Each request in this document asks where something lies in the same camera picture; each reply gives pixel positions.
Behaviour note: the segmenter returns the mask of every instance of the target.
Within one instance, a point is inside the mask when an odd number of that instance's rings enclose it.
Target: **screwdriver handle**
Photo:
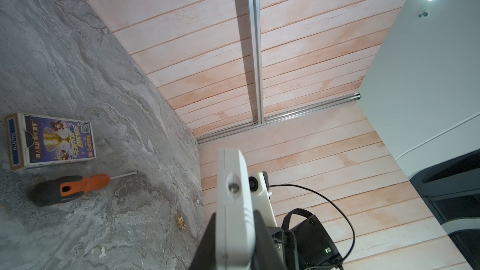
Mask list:
[[[39,207],[75,200],[91,190],[99,190],[110,184],[110,176],[97,174],[91,177],[64,176],[37,184],[31,200]]]

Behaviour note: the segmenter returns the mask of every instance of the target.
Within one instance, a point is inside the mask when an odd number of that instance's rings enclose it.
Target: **vertical aluminum rail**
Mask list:
[[[255,94],[257,96],[258,124],[265,123],[264,97],[262,87],[262,47],[260,44],[260,0],[248,0],[248,20],[250,22],[251,56],[255,74]]]

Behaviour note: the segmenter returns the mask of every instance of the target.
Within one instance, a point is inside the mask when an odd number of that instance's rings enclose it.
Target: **orange and black screwdriver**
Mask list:
[[[92,177],[83,177],[80,175],[64,176],[37,184],[30,197],[33,203],[39,207],[69,202],[81,197],[88,191],[99,190],[108,186],[112,179],[131,176],[137,173],[138,171],[133,171],[114,177],[106,174],[97,174]]]

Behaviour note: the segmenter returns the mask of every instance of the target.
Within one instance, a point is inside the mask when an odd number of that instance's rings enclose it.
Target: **screw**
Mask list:
[[[240,186],[236,183],[231,183],[228,185],[228,189],[230,190],[230,193],[237,194],[240,190]]]

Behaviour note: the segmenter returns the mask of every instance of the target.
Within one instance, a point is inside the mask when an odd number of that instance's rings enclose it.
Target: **cable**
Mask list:
[[[350,228],[352,229],[352,235],[353,235],[353,240],[352,240],[352,245],[350,247],[350,249],[348,250],[348,252],[345,254],[345,256],[343,257],[342,259],[342,263],[343,261],[345,261],[349,255],[351,254],[352,250],[353,250],[353,246],[355,245],[355,230],[353,229],[353,225],[352,223],[350,222],[350,220],[347,218],[347,216],[342,212],[341,209],[339,209],[338,206],[335,205],[335,203],[333,203],[330,199],[328,199],[327,197],[323,196],[322,194],[314,191],[314,190],[311,190],[309,188],[306,188],[304,186],[301,186],[301,185],[297,185],[297,184],[291,184],[291,183],[285,183],[285,184],[272,184],[270,185],[270,187],[297,187],[297,188],[300,188],[300,189],[304,189],[304,190],[307,190],[307,191],[310,191],[312,193],[315,193],[317,194],[318,196],[322,197],[323,199],[325,199],[326,201],[330,202],[330,204],[333,205],[334,208],[336,208],[337,211],[340,212],[340,214],[342,214],[343,218],[345,218],[345,220],[348,222],[348,225],[350,225]],[[325,267],[330,267],[330,266],[333,266],[333,267],[339,267],[340,269],[343,269],[343,267],[341,267],[341,264],[336,264],[336,265],[333,265],[333,264],[330,264],[329,266],[322,266],[322,264],[318,265],[318,266],[312,266],[312,267],[308,267],[308,268],[305,268],[303,270],[310,270],[310,269],[321,269],[321,268],[325,268]]]

